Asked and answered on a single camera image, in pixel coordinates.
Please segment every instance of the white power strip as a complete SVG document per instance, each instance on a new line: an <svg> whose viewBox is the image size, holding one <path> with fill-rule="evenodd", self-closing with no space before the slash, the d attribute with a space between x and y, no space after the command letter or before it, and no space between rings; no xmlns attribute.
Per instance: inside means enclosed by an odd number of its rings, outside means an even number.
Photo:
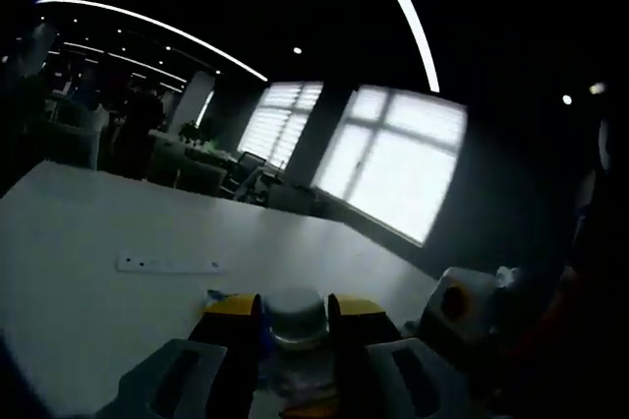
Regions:
<svg viewBox="0 0 629 419"><path fill-rule="evenodd" d="M118 271L135 273L164 274L222 274L225 270L217 262L187 263L185 260L172 261L144 257L128 252L121 252L116 259Z"/></svg>

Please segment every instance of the person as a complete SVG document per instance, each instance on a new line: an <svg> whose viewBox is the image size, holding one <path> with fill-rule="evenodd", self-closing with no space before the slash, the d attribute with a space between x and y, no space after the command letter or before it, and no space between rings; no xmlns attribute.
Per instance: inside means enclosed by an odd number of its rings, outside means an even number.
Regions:
<svg viewBox="0 0 629 419"><path fill-rule="evenodd" d="M156 129L163 119L162 102L152 89L139 90L127 103L127 116L116 140L118 173L141 180L152 150L148 131Z"/></svg>

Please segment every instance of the window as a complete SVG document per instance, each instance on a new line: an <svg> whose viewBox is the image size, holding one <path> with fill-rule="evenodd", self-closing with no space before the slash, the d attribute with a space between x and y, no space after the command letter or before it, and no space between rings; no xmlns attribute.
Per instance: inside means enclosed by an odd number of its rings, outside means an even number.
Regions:
<svg viewBox="0 0 629 419"><path fill-rule="evenodd" d="M322 89L320 83L272 85L257 105L238 150L284 168Z"/></svg>
<svg viewBox="0 0 629 419"><path fill-rule="evenodd" d="M354 93L315 184L423 243L447 192L465 132L464 108L400 90Z"/></svg>

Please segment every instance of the dark ceiling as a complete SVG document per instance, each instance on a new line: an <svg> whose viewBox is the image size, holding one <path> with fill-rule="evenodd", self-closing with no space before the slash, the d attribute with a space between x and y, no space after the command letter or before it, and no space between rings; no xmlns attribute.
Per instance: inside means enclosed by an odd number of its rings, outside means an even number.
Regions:
<svg viewBox="0 0 629 419"><path fill-rule="evenodd" d="M24 0L60 39L126 55L188 79L257 82L224 58L172 32L86 6ZM395 0L89 0L164 22L284 80L337 80L428 91L422 59ZM579 92L611 70L617 0L413 0L441 94L465 104ZM164 47L173 48L166 51ZM293 47L304 50L293 53Z"/></svg>

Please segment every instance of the gray plastic part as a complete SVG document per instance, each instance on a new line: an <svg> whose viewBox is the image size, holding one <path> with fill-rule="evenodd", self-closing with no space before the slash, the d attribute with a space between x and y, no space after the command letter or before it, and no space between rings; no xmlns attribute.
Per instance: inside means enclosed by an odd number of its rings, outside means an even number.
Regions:
<svg viewBox="0 0 629 419"><path fill-rule="evenodd" d="M205 419L205 405L212 383L227 348L219 345L173 339L151 354L120 379L118 395L95 415L97 419L133 417L162 418L152 408L164 376L182 352L196 352L200 357L183 381L173 419Z"/></svg>
<svg viewBox="0 0 629 419"><path fill-rule="evenodd" d="M479 415L479 411L473 412L467 378L420 340L411 338L370 345L367 351L378 389L382 392L382 408L386 419L488 417L483 413ZM415 373L425 375L430 388L409 390L399 363L395 360L396 352L403 351L406 351L407 358L414 357L413 362L406 362L405 366L420 370ZM438 406L432 413L420 415L416 403L423 398L428 400L428 389L436 392Z"/></svg>

